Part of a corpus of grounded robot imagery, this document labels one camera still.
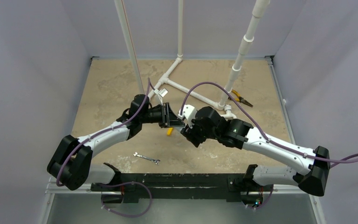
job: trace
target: wrench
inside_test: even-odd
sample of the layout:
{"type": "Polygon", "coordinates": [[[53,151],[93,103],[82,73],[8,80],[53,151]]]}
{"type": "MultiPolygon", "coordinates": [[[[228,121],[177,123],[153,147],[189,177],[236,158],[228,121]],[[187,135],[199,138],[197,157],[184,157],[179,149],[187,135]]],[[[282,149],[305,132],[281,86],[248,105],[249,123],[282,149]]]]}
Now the wrench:
{"type": "Polygon", "coordinates": [[[154,162],[156,165],[160,165],[160,160],[154,160],[154,159],[146,157],[144,155],[139,155],[137,152],[135,152],[134,156],[141,157],[145,160],[150,160],[150,161],[154,162]]]}

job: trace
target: vertical pipe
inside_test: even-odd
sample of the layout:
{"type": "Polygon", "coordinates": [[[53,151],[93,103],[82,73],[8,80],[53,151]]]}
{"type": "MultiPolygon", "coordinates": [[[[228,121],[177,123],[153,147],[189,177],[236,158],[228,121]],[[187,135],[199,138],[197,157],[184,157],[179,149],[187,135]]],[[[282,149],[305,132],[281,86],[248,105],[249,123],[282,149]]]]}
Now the vertical pipe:
{"type": "Polygon", "coordinates": [[[178,57],[183,56],[182,38],[183,38],[183,0],[179,0],[179,9],[178,9],[178,57]]]}
{"type": "MultiPolygon", "coordinates": [[[[257,25],[259,24],[259,20],[263,17],[264,12],[269,4],[270,0],[256,0],[255,7],[252,11],[252,19],[250,20],[248,29],[246,34],[243,36],[241,41],[241,45],[238,50],[238,56],[235,60],[234,65],[231,68],[230,77],[228,78],[227,84],[224,87],[228,92],[231,91],[234,85],[234,81],[238,78],[238,75],[241,70],[241,65],[245,59],[246,54],[249,51],[250,45],[254,40],[254,35],[256,32],[257,25]]],[[[220,102],[218,104],[219,109],[223,109],[228,96],[225,93],[222,93],[220,102]]]]}
{"type": "Polygon", "coordinates": [[[135,54],[134,45],[132,43],[131,33],[130,33],[130,26],[128,25],[127,16],[125,14],[125,8],[123,0],[115,0],[116,10],[118,14],[118,18],[120,20],[121,30],[123,31],[125,45],[127,45],[128,54],[130,55],[132,67],[135,72],[135,78],[138,83],[139,92],[144,94],[145,91],[142,85],[142,79],[139,72],[139,67],[137,63],[137,56],[135,54]]]}

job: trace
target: white tag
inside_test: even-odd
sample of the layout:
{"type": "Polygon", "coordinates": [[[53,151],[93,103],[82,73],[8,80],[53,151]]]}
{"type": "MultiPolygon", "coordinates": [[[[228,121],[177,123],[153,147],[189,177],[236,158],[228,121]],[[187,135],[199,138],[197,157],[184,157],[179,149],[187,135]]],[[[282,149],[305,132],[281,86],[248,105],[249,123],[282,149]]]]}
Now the white tag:
{"type": "Polygon", "coordinates": [[[162,90],[160,90],[160,92],[158,92],[158,94],[161,97],[164,97],[167,93],[168,93],[168,90],[166,90],[166,88],[163,88],[162,90]]]}
{"type": "Polygon", "coordinates": [[[168,90],[166,88],[163,88],[160,90],[156,95],[154,96],[160,103],[160,105],[163,104],[163,97],[168,93],[168,90]]]}

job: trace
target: tan floor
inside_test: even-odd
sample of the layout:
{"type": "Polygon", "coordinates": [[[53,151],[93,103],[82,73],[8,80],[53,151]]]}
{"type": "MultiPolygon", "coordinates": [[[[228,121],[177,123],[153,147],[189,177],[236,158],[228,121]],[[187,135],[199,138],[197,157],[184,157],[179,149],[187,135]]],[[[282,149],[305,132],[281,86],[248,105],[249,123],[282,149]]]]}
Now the tan floor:
{"type": "MultiPolygon", "coordinates": [[[[155,84],[172,63],[173,60],[140,60],[145,89],[147,77],[155,84]]],[[[224,86],[233,63],[230,60],[184,60],[170,75],[170,79],[187,88],[202,81],[212,81],[224,86]]],[[[163,87],[169,91],[164,101],[169,102],[175,112],[179,111],[185,94],[168,85],[163,87]]],[[[289,141],[266,61],[245,61],[234,89],[254,105],[253,108],[244,108],[265,132],[289,141]]],[[[214,86],[200,86],[196,91],[210,99],[220,99],[221,92],[214,86]]],[[[84,136],[107,127],[130,106],[136,94],[137,83],[129,60],[94,60],[72,135],[84,136]]],[[[196,108],[206,106],[192,97],[187,103],[196,108]]],[[[234,103],[228,103],[234,105],[233,112],[239,119],[250,122],[234,103]]],[[[249,164],[283,165],[261,154],[224,147],[214,140],[207,140],[195,148],[180,133],[174,132],[168,137],[166,131],[167,129],[160,129],[157,124],[143,125],[137,136],[100,153],[93,159],[93,163],[109,162],[122,172],[128,173],[235,173],[245,172],[249,164]],[[134,152],[160,159],[161,164],[157,166],[150,161],[134,157],[134,152]]]]}

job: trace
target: yellow object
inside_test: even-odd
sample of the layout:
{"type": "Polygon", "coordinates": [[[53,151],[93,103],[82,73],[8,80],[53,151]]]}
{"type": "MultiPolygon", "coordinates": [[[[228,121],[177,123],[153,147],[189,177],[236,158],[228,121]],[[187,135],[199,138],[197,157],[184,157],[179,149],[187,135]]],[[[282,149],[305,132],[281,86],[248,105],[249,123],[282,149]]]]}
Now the yellow object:
{"type": "Polygon", "coordinates": [[[240,94],[235,90],[231,90],[231,92],[238,97],[237,99],[235,99],[235,101],[240,102],[240,99],[239,99],[239,97],[241,97],[240,94]]]}
{"type": "Polygon", "coordinates": [[[248,105],[250,107],[253,107],[253,105],[250,102],[248,102],[247,100],[245,100],[243,97],[241,97],[241,95],[237,91],[231,90],[231,92],[237,97],[235,99],[235,101],[243,103],[243,104],[248,105]]]}
{"type": "Polygon", "coordinates": [[[168,128],[167,135],[171,136],[172,131],[173,131],[173,127],[168,128]]]}

